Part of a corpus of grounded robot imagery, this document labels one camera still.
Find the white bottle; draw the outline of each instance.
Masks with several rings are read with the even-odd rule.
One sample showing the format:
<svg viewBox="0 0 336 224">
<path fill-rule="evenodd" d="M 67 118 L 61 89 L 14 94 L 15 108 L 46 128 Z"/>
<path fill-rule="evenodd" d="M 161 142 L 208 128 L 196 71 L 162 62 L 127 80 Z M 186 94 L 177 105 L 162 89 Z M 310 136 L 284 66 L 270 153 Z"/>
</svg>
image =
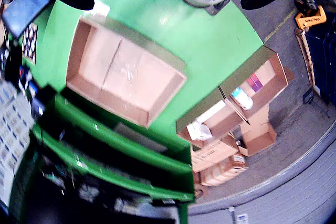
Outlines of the white bottle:
<svg viewBox="0 0 336 224">
<path fill-rule="evenodd" d="M 244 110 L 249 110 L 253 106 L 253 100 L 240 87 L 236 88 L 232 93 L 232 97 L 240 104 Z"/>
</svg>

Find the white label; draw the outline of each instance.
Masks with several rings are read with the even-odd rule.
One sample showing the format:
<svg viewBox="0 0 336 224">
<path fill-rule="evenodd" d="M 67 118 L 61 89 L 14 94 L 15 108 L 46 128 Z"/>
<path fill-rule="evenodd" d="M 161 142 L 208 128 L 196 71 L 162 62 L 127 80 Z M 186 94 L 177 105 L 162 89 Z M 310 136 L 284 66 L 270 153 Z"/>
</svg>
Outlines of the white label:
<svg viewBox="0 0 336 224">
<path fill-rule="evenodd" d="M 237 215 L 236 224 L 248 224 L 247 214 Z"/>
<path fill-rule="evenodd" d="M 243 163 L 245 163 L 244 157 L 239 156 L 239 155 L 233 155 L 233 160 L 237 161 L 237 162 L 243 162 Z"/>
<path fill-rule="evenodd" d="M 187 125 L 187 129 L 192 140 L 205 141 L 212 137 L 211 131 L 205 124 L 193 122 Z"/>
<path fill-rule="evenodd" d="M 208 120 L 214 114 L 216 114 L 218 111 L 220 111 L 222 108 L 224 108 L 225 105 L 226 105 L 225 102 L 223 100 L 220 100 L 215 105 L 213 105 L 210 109 L 208 109 L 203 114 L 201 114 L 198 118 L 196 118 L 196 121 L 199 122 L 199 123 L 204 123 L 206 120 Z"/>
</svg>

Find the blue screen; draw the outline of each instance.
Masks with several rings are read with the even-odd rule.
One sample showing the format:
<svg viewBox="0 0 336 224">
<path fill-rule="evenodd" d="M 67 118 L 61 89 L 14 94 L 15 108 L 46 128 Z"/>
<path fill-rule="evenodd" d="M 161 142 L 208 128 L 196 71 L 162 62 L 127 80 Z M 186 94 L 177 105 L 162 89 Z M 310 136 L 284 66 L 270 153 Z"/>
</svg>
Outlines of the blue screen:
<svg viewBox="0 0 336 224">
<path fill-rule="evenodd" d="M 27 26 L 35 19 L 50 0 L 13 0 L 2 14 L 2 20 L 13 35 L 18 39 Z"/>
</svg>

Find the cardboard tray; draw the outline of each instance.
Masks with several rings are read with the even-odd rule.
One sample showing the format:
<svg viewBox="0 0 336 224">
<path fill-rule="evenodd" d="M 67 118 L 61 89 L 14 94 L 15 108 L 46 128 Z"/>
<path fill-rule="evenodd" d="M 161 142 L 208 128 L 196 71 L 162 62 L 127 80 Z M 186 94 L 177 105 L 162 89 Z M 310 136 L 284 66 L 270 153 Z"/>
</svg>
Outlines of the cardboard tray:
<svg viewBox="0 0 336 224">
<path fill-rule="evenodd" d="M 272 125 L 267 122 L 256 127 L 253 131 L 243 134 L 243 141 L 246 148 L 239 146 L 239 151 L 245 156 L 252 156 L 267 147 L 275 144 L 277 133 Z"/>
<path fill-rule="evenodd" d="M 185 64 L 111 19 L 80 18 L 67 86 L 96 105 L 149 127 L 186 81 Z"/>
<path fill-rule="evenodd" d="M 247 169 L 247 165 L 241 154 L 235 154 L 229 158 L 215 164 L 200 172 L 201 185 L 217 186 L 220 185 Z"/>
<path fill-rule="evenodd" d="M 198 151 L 191 150 L 193 171 L 199 172 L 223 161 L 238 152 L 238 147 L 233 137 L 226 135 L 221 140 L 216 140 Z"/>
</svg>

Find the green shelf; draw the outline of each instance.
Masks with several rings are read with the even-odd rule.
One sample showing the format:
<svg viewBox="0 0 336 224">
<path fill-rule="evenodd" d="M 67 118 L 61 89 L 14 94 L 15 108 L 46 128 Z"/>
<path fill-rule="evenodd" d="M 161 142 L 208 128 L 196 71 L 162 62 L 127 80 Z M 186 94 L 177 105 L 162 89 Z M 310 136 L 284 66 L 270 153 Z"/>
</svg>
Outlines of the green shelf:
<svg viewBox="0 0 336 224">
<path fill-rule="evenodd" d="M 88 134 L 127 156 L 172 174 L 178 175 L 192 172 L 190 164 L 164 156 L 121 136 L 82 112 L 59 94 L 55 96 L 55 111 L 68 122 L 79 126 Z"/>
<path fill-rule="evenodd" d="M 181 202 L 188 202 L 193 201 L 195 198 L 193 194 L 142 184 L 140 182 L 136 182 L 129 178 L 118 175 L 104 167 L 96 165 L 91 161 L 81 157 L 81 155 L 75 154 L 70 149 L 62 145 L 62 143 L 56 141 L 46 131 L 41 130 L 38 124 L 35 124 L 31 131 L 43 146 L 53 150 L 67 165 L 77 169 L 81 173 L 91 174 L 97 178 L 103 179 L 125 189 L 149 195 L 153 199 L 174 199 Z"/>
</svg>

